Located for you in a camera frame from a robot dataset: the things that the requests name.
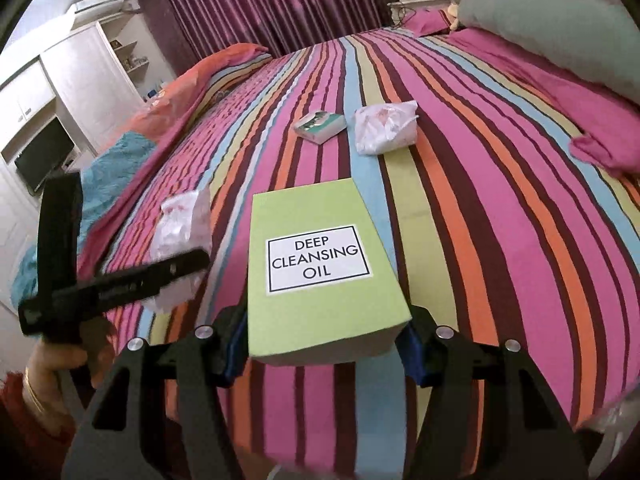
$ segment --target white label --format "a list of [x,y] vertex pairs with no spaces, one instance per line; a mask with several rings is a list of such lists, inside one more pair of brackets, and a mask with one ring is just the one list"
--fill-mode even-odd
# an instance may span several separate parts
[[267,294],[369,276],[355,225],[267,240]]

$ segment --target plastic bag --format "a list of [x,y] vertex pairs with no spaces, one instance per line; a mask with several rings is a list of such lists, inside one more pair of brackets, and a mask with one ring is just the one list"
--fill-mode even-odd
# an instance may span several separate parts
[[418,108],[416,101],[365,106],[355,114],[356,150],[361,155],[380,155],[415,144]]
[[[162,218],[149,248],[153,262],[197,248],[211,254],[208,186],[201,191],[173,196],[165,200],[161,208]],[[144,300],[142,305],[159,314],[168,314],[195,297],[203,277],[204,271],[180,278],[162,288],[156,297]]]

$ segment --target striped bedspread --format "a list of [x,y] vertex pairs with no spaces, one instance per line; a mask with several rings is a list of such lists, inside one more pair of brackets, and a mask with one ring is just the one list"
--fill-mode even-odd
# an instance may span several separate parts
[[[290,129],[310,110],[351,118],[411,99],[418,143],[380,157],[356,153],[351,127],[321,147]],[[160,204],[209,186],[206,289],[168,316],[113,312],[116,344],[176,340],[241,299],[254,194],[352,177],[412,303],[475,341],[520,341],[577,424],[640,372],[640,190],[569,156],[579,134],[542,93],[437,38],[377,30],[274,60],[194,127],[104,263],[146,261]],[[239,447],[397,478],[428,399],[393,350],[335,367],[249,362],[222,403]]]

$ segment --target small box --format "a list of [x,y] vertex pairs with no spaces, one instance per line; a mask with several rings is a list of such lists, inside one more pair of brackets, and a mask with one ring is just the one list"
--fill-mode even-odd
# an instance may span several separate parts
[[357,361],[388,352],[410,319],[353,180],[254,196],[251,357],[275,366]]
[[327,142],[346,129],[347,120],[343,115],[320,110],[311,112],[293,124],[294,131],[303,139],[315,144]]

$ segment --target pillow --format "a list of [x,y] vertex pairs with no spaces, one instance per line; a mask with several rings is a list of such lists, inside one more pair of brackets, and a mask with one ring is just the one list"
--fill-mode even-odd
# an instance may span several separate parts
[[405,17],[402,28],[410,30],[417,37],[430,36],[443,31],[449,31],[451,24],[456,20],[445,9],[416,9]]
[[640,104],[640,30],[600,0],[462,0],[458,17]]

